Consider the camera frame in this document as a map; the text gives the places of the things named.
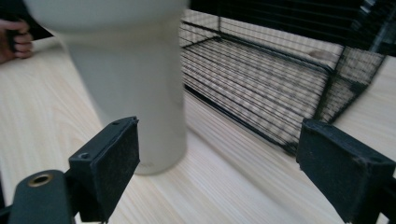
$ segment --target black fabric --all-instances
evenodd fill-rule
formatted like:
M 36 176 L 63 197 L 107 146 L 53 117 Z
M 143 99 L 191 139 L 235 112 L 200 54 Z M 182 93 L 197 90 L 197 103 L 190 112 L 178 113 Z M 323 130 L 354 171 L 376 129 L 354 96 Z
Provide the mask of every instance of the black fabric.
M 29 33 L 34 40 L 52 36 L 47 30 L 42 28 L 30 15 L 26 5 L 22 0 L 0 0 L 0 18 L 3 19 L 6 14 L 14 15 L 21 20 L 26 21 L 30 28 Z

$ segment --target human hand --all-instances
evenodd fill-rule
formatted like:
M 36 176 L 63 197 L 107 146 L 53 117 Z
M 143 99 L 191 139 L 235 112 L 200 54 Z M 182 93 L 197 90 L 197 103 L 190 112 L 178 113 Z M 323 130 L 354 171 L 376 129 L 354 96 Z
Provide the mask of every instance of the human hand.
M 0 20 L 0 63 L 5 63 L 15 58 L 29 58 L 33 55 L 33 38 L 28 33 L 29 28 L 25 21 Z M 6 30 L 20 33 L 20 35 L 14 36 L 15 52 L 12 52 L 8 45 Z

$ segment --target light wood surface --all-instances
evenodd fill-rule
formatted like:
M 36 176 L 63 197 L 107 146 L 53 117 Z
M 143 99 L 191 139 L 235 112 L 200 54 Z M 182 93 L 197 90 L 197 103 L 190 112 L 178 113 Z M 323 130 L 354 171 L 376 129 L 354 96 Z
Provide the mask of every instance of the light wood surface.
M 394 71 L 396 59 L 389 58 L 336 126 L 396 160 Z M 185 99 L 187 155 L 165 173 L 135 175 L 111 223 L 342 223 L 294 158 Z M 66 171 L 68 157 L 102 129 L 55 38 L 36 41 L 31 59 L 0 65 L 0 120 L 7 203 L 26 176 Z

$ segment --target black wire cage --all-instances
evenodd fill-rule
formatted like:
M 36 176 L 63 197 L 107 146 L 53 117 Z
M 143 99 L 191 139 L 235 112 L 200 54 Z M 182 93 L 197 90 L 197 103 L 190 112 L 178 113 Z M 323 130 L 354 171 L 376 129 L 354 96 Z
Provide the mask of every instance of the black wire cage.
M 192 1 L 179 29 L 186 90 L 295 154 L 303 119 L 334 122 L 394 53 L 395 2 Z

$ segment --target wood grain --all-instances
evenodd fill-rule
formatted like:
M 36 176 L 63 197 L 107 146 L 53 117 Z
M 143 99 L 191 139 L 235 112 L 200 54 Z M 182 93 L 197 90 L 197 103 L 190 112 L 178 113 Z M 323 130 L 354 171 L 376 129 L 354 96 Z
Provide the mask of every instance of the wood grain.
M 396 61 L 336 125 L 396 160 Z M 186 94 L 189 148 L 159 175 L 135 175 L 112 223 L 342 223 L 299 170 L 272 148 Z M 24 177 L 66 171 L 67 158 L 102 129 L 55 38 L 35 57 L 0 65 L 0 170 L 7 203 Z

